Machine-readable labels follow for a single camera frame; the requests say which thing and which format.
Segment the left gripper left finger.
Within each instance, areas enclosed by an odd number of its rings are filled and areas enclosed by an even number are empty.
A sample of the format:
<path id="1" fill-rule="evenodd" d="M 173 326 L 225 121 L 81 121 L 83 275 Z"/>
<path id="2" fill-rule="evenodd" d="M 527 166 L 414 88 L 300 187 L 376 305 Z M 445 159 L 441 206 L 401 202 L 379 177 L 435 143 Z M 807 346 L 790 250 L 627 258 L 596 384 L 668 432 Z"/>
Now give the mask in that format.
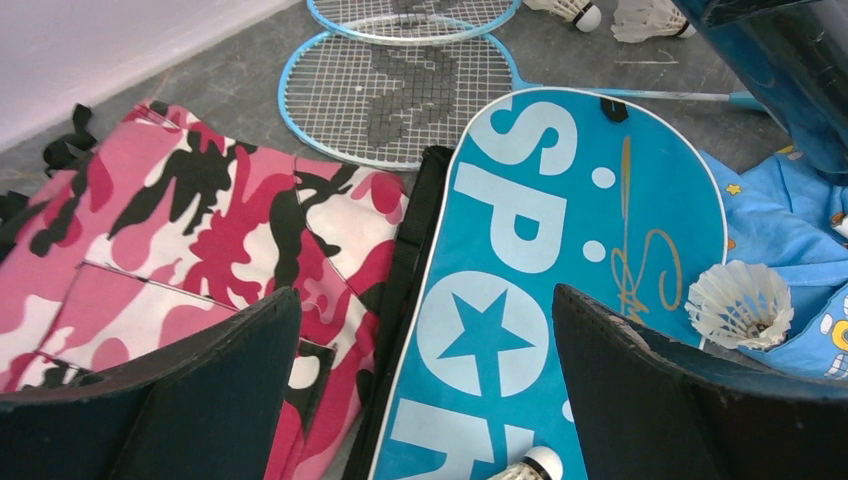
<path id="1" fill-rule="evenodd" d="M 298 345 L 283 288 L 154 352 L 1 398 L 5 479 L 260 479 Z"/>

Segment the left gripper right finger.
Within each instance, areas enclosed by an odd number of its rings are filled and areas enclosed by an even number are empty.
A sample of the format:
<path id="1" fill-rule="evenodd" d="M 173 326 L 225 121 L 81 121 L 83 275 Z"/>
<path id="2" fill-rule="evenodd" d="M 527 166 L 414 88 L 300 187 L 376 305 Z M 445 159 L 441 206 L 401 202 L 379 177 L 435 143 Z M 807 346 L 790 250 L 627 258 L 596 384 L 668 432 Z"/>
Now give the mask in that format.
<path id="1" fill-rule="evenodd" d="M 564 382 L 592 479 L 843 479 L 847 386 L 714 356 L 554 288 Z"/>

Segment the shuttlecock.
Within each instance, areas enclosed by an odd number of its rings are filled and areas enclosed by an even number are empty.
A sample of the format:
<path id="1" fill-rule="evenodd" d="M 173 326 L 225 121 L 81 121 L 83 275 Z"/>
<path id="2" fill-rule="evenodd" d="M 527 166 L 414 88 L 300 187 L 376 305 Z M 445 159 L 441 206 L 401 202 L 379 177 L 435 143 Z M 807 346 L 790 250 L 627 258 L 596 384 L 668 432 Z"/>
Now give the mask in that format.
<path id="1" fill-rule="evenodd" d="M 794 317 L 789 285 L 777 271 L 740 260 L 703 272 L 685 310 L 702 337 L 726 349 L 774 348 L 787 339 Z"/>
<path id="2" fill-rule="evenodd" d="M 697 33 L 695 27 L 669 0 L 618 1 L 611 31 L 623 43 L 641 43 L 655 37 L 686 39 Z"/>
<path id="3" fill-rule="evenodd" d="M 562 480 L 563 475 L 559 455 L 549 447 L 536 446 L 488 480 Z"/>
<path id="4" fill-rule="evenodd" d="M 600 9 L 590 0 L 523 0 L 532 10 L 554 14 L 581 32 L 592 32 L 602 20 Z"/>

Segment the black shuttlecock tube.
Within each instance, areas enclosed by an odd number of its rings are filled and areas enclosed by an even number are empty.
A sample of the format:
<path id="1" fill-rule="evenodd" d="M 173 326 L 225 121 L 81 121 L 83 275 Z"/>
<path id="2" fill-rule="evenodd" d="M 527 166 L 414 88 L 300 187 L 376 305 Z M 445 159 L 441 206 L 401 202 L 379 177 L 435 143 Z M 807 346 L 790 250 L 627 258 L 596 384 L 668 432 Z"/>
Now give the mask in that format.
<path id="1" fill-rule="evenodd" d="M 847 183 L 847 4 L 677 2 L 811 166 Z"/>

